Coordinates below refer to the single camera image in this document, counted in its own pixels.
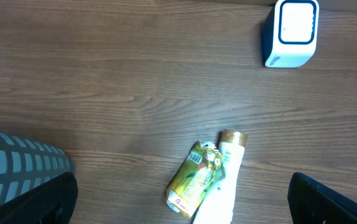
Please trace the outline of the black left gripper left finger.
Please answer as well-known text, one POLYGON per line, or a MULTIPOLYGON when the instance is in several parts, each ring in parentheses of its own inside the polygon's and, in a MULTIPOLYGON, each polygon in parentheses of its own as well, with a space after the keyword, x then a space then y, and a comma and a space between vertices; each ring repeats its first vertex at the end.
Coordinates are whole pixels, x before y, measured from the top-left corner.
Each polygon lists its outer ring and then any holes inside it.
POLYGON ((68 224, 77 197, 77 180, 65 172, 1 205, 0 224, 68 224))

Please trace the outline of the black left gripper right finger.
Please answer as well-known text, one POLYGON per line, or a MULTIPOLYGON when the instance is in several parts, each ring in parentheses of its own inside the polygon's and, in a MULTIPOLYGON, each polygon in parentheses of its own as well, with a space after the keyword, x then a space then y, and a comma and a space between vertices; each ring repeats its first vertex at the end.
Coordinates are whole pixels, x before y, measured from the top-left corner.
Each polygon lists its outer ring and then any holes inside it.
POLYGON ((357 203, 311 177, 295 172, 287 195, 294 224, 357 224, 357 203))

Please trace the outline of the white tube gold cap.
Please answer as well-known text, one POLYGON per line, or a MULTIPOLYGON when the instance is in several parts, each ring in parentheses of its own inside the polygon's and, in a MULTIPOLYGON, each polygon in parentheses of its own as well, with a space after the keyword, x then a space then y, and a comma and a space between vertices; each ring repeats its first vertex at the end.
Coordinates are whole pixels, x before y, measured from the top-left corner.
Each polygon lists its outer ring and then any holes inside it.
POLYGON ((218 149, 223 165, 216 175, 216 183, 199 206, 193 224, 230 224, 236 197, 236 185, 248 135, 239 131, 223 130, 218 149))

